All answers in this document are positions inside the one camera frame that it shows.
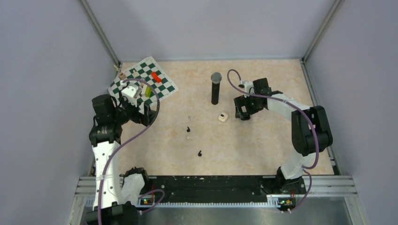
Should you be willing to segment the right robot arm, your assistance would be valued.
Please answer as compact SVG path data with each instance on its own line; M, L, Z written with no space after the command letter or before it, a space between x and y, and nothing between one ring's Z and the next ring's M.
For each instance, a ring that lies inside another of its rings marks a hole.
M253 82L239 81L243 95L234 98L235 117L249 120L251 115L267 109L291 122L293 152L277 169L272 192L281 194L299 191L303 169L316 164L320 152L333 142L326 110L322 106L303 105L281 91L271 90L266 78Z

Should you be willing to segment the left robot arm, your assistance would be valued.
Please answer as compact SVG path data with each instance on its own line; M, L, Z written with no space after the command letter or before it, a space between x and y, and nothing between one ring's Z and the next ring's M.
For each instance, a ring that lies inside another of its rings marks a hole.
M109 94L92 99L96 114L89 139L95 157L96 190L92 211L85 216L89 225L138 224L138 194L148 192L151 186L146 171L142 167L134 167L125 174L125 177L133 178L133 197L130 200L122 197L118 152L124 146L121 143L123 124L133 121L144 125L144 130L147 130L156 120L160 107L151 110L149 105L145 105L144 113L140 113L138 107L125 97L121 105L114 104L115 101Z

